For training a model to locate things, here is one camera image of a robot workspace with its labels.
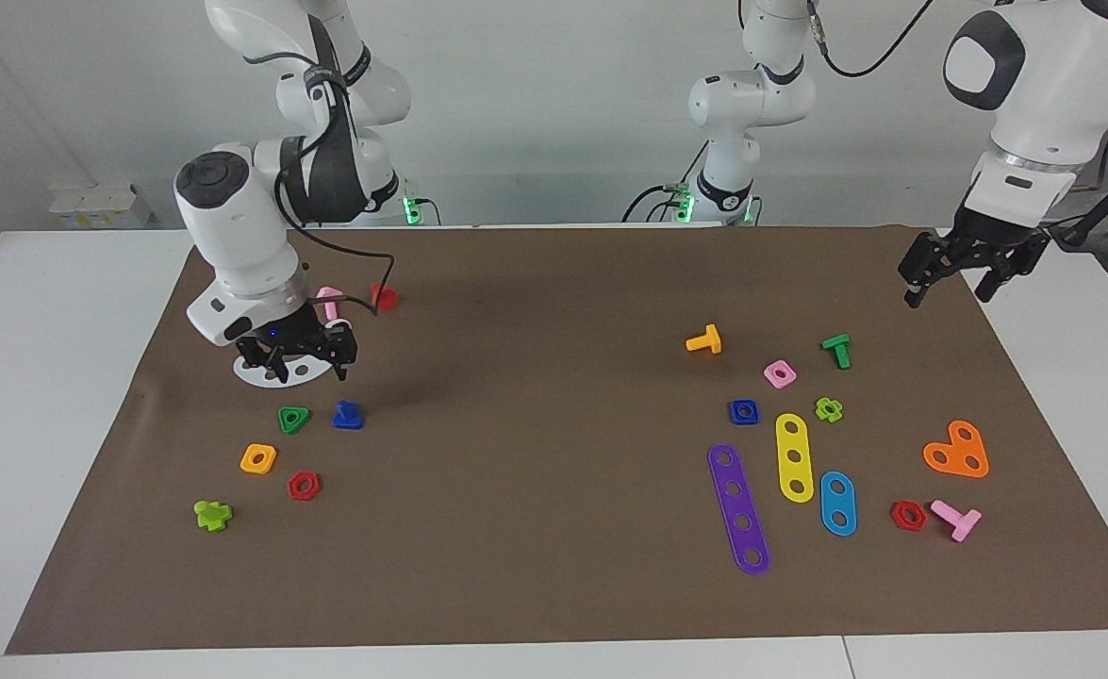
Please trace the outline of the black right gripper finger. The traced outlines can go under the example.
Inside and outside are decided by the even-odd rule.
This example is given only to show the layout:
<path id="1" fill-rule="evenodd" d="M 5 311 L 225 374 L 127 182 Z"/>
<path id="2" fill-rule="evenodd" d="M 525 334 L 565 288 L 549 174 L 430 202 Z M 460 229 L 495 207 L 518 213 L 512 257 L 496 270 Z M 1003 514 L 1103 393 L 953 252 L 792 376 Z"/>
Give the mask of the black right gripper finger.
<path id="1" fill-rule="evenodd" d="M 337 319 L 324 327 L 324 360 L 331 366 L 338 381 L 346 381 L 357 356 L 358 343 L 350 322 Z"/>
<path id="2" fill-rule="evenodd" d="M 266 351 L 256 337 L 236 339 L 236 377 L 252 385 L 283 385 L 273 352 Z"/>

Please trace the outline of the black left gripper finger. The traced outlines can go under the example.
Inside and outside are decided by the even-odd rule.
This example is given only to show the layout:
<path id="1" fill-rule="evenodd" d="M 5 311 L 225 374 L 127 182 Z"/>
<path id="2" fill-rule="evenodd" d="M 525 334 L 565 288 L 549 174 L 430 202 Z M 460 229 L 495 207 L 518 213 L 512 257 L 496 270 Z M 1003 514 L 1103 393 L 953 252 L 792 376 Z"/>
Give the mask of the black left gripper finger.
<path id="1" fill-rule="evenodd" d="M 1032 235 L 1009 251 L 995 251 L 991 257 L 987 272 L 982 276 L 975 289 L 977 300 L 989 304 L 1003 284 L 1010 282 L 1015 276 L 1032 275 L 1042 255 L 1048 250 L 1050 241 L 1050 235 Z"/>
<path id="2" fill-rule="evenodd" d="M 975 238 L 920 233 L 897 265 L 897 274 L 906 284 L 904 304 L 919 308 L 934 282 L 975 265 Z"/>

